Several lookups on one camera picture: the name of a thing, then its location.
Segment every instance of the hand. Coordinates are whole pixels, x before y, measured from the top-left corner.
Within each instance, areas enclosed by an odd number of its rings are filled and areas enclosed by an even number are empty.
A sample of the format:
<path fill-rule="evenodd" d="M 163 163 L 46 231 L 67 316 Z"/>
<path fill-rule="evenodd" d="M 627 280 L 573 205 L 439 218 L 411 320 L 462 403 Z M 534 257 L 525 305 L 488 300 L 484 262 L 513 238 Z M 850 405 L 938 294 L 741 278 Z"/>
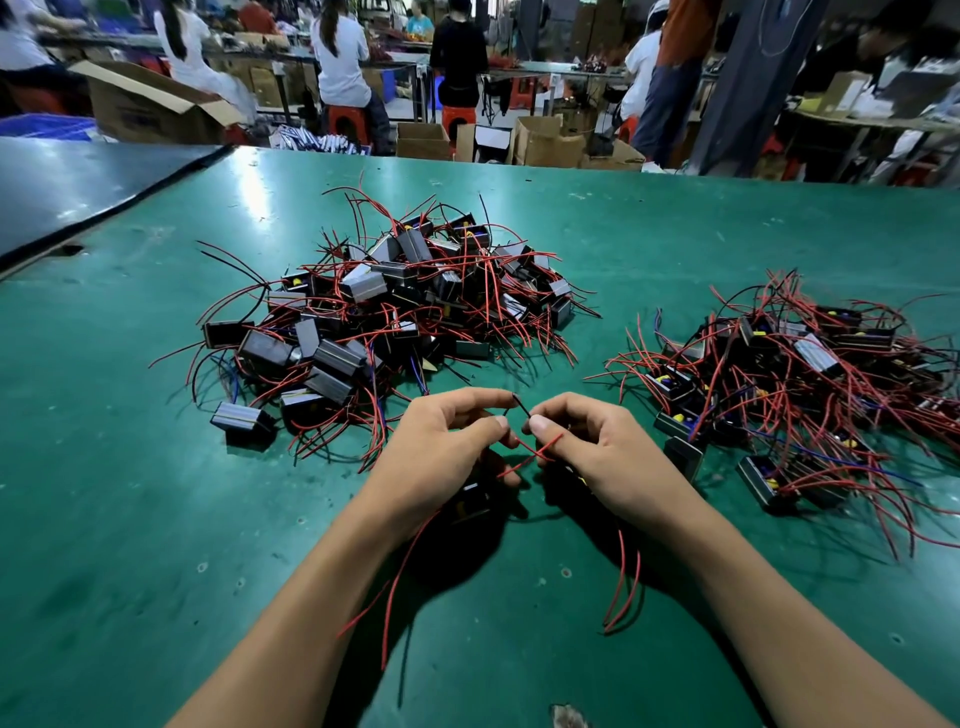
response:
<path fill-rule="evenodd" d="M 659 535 L 706 502 L 624 407 L 567 392 L 541 402 L 523 426 L 571 466 L 617 516 Z"/>
<path fill-rule="evenodd" d="M 486 408 L 514 406 L 513 394 L 504 389 L 474 387 L 413 400 L 360 495 L 371 508 L 383 509 L 399 541 L 409 538 L 464 485 L 481 456 L 496 472 L 505 469 L 487 448 L 498 441 L 515 448 L 518 442 L 507 418 Z M 516 486 L 520 478 L 510 473 L 504 482 Z"/>

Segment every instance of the black shirt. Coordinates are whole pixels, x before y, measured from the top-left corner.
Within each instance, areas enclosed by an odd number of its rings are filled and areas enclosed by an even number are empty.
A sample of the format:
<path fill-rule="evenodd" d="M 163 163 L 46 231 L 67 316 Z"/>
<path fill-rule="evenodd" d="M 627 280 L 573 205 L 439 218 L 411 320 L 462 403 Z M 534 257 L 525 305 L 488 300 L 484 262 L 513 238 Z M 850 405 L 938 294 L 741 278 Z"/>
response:
<path fill-rule="evenodd" d="M 797 76 L 792 92 L 798 96 L 824 93 L 833 77 L 845 71 L 861 71 L 878 76 L 883 70 L 883 59 L 863 61 L 857 55 L 859 35 L 844 36 L 806 60 L 804 70 Z"/>
<path fill-rule="evenodd" d="M 458 23 L 444 18 L 433 35 L 430 65 L 444 73 L 440 103 L 446 107 L 472 109 L 480 101 L 477 74 L 488 69 L 483 31 L 470 21 Z"/>

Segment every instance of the red shirt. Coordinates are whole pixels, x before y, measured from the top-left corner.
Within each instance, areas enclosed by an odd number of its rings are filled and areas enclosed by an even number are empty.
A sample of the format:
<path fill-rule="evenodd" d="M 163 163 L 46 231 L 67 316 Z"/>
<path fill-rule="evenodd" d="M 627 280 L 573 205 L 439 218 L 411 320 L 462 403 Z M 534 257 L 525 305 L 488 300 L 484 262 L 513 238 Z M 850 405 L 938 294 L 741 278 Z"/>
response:
<path fill-rule="evenodd" d="M 704 59 L 713 45 L 723 0 L 673 0 L 660 37 L 657 65 Z"/>
<path fill-rule="evenodd" d="M 261 33 L 264 36 L 276 36 L 280 33 L 270 11 L 255 0 L 251 0 L 237 11 L 237 17 L 240 18 L 240 24 L 248 33 Z"/>

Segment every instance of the person in red shirt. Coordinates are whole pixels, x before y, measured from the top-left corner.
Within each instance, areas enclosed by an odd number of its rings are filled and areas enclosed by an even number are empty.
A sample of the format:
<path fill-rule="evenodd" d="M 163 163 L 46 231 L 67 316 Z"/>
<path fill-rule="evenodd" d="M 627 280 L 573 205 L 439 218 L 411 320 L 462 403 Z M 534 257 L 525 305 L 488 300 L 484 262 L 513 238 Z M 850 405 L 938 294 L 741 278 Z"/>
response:
<path fill-rule="evenodd" d="M 630 143 L 665 167 L 686 129 L 723 0 L 673 0 L 647 103 Z"/>
<path fill-rule="evenodd" d="M 256 0 L 250 0 L 237 16 L 247 33 L 262 33 L 264 36 L 277 36 L 280 33 L 273 15 Z"/>

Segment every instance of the green table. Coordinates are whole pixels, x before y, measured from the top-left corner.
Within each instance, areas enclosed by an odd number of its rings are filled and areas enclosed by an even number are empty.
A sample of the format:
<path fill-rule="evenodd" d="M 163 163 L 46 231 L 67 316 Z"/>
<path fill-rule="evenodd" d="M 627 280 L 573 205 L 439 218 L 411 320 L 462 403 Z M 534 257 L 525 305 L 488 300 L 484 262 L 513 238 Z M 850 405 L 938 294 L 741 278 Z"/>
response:
<path fill-rule="evenodd" d="M 81 254 L 0 285 L 0 725 L 162 723 L 360 487 L 354 463 L 294 467 L 285 438 L 262 454 L 228 450 L 182 388 L 187 360 L 146 365 L 196 340 L 200 312 L 244 283 L 194 240 L 275 276 L 315 259 L 321 228 L 353 230 L 343 198 L 321 192 L 356 184 L 361 170 L 365 190 L 395 214 L 433 193 L 479 211 L 483 194 L 493 220 L 557 252 L 571 280 L 599 291 L 604 319 L 579 316 L 566 330 L 577 368 L 534 359 L 528 384 L 495 363 L 478 371 L 477 383 L 516 389 L 529 404 L 566 389 L 614 399 L 582 377 L 623 347 L 637 312 L 649 322 L 662 306 L 666 332 L 686 335 L 716 306 L 709 284 L 731 293 L 765 268 L 799 266 L 824 300 L 958 292 L 953 193 L 238 151 L 85 234 Z M 913 312 L 932 334 L 954 330 L 952 310 L 947 297 Z M 431 381 L 459 384 L 448 372 Z M 650 425 L 638 400 L 630 406 Z M 389 412 L 398 411 L 395 401 Z M 334 450 L 365 448 L 352 431 Z M 855 512 L 767 516 L 732 474 L 740 454 L 708 453 L 710 501 L 960 721 L 960 554 L 920 545 L 915 561 L 895 564 Z M 955 478 L 911 472 L 934 502 L 957 500 Z M 414 576 L 401 585 L 407 616 L 395 618 L 399 642 L 382 676 L 370 617 L 328 723 L 363 714 L 364 726 L 538 727 L 550 703 L 571 702 L 598 728 L 760 725 L 708 621 L 671 590 L 647 589 L 640 618 L 604 638 L 617 567 L 540 486 L 519 499 L 528 522 L 508 522 L 471 578 L 438 594 Z M 960 531 L 951 519 L 923 524 L 941 537 Z M 683 581 L 657 573 L 665 567 L 651 553 L 648 578 Z"/>

